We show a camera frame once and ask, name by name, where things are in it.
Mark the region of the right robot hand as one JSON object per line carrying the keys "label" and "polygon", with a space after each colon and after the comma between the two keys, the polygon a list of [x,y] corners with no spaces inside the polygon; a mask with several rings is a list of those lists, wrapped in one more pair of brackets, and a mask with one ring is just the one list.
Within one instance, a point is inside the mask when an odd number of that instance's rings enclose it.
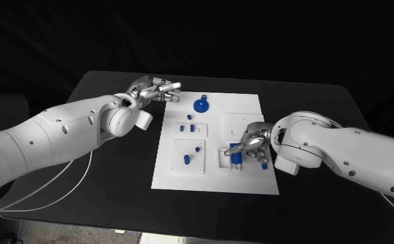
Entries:
{"label": "right robot hand", "polygon": [[224,156],[234,156],[237,153],[242,153],[248,157],[252,157],[260,164],[267,164],[265,151],[270,149],[271,144],[271,130],[271,123],[250,123],[238,145],[229,146],[229,149],[224,151]]}

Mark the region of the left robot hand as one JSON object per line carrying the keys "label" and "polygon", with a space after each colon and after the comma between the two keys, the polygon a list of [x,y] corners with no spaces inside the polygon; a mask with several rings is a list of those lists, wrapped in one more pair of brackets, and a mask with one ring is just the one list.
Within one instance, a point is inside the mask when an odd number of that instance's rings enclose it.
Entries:
{"label": "left robot hand", "polygon": [[144,108],[151,101],[179,103],[180,87],[179,82],[143,76],[131,83],[125,94],[136,99],[138,108]]}

